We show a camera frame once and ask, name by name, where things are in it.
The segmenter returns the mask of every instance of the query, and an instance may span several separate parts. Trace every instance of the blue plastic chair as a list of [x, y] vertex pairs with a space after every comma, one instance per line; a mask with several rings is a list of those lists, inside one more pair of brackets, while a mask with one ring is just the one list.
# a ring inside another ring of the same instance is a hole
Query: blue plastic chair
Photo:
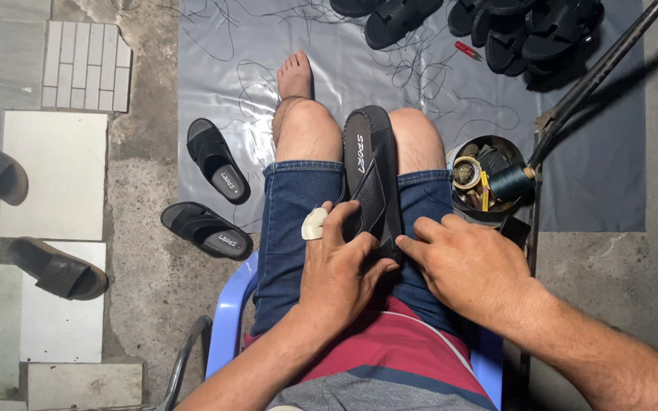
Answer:
[[[243, 310], [255, 290], [257, 269], [258, 252], [254, 252], [230, 277], [220, 293], [215, 310], [206, 379], [240, 353]], [[478, 349], [471, 351], [471, 368], [491, 401], [501, 409], [503, 340], [484, 328], [480, 334]]]

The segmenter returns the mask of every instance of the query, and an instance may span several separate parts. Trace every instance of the hand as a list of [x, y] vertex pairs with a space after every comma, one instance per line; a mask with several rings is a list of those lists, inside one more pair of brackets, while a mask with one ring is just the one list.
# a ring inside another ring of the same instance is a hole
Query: hand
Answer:
[[418, 263], [431, 292], [471, 321], [498, 331], [518, 320], [528, 291], [541, 287], [519, 247], [491, 227], [453, 214], [441, 224], [421, 217], [413, 227], [418, 240], [398, 236], [397, 245]]
[[342, 223], [359, 210], [358, 201], [343, 202], [334, 210], [331, 201], [326, 201], [322, 208], [329, 215], [324, 220], [323, 237], [306, 241], [297, 308], [311, 316], [314, 326], [339, 334], [365, 308], [379, 277], [398, 265], [390, 258], [380, 259], [369, 268], [363, 265], [370, 251], [379, 247], [370, 233], [344, 243]]

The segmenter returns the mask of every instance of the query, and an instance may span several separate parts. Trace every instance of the bare foot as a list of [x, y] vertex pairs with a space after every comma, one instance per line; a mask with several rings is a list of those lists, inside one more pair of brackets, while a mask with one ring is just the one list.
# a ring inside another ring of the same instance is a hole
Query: bare foot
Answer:
[[278, 75], [281, 100], [293, 96], [311, 99], [311, 66], [304, 51], [288, 56]]

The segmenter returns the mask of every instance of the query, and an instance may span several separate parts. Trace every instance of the printed logo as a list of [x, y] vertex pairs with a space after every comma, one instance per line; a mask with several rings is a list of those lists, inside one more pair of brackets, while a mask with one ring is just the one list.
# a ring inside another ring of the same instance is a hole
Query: printed logo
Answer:
[[220, 237], [218, 237], [218, 238], [221, 239], [221, 240], [223, 240], [224, 242], [228, 243], [229, 245], [231, 245], [231, 246], [233, 246], [233, 247], [240, 248], [240, 246], [238, 246], [238, 242], [237, 242], [237, 241], [233, 241], [233, 240], [231, 240], [231, 239], [225, 237], [225, 236], [222, 235], [222, 234], [220, 234]]
[[233, 184], [233, 182], [230, 181], [230, 178], [227, 177], [227, 175], [226, 175], [225, 173], [222, 173], [222, 174], [220, 174], [220, 175], [222, 176], [222, 179], [227, 183], [227, 186], [228, 186], [231, 190], [235, 190], [235, 185]]
[[365, 173], [365, 154], [362, 150], [365, 148], [363, 144], [364, 139], [361, 135], [357, 135], [357, 170], [360, 173]]

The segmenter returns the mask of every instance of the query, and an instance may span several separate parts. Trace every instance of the toe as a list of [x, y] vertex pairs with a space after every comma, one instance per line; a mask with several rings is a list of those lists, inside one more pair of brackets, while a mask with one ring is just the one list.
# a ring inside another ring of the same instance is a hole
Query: toe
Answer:
[[296, 60], [298, 61], [299, 66], [308, 66], [308, 57], [303, 50], [296, 52]]

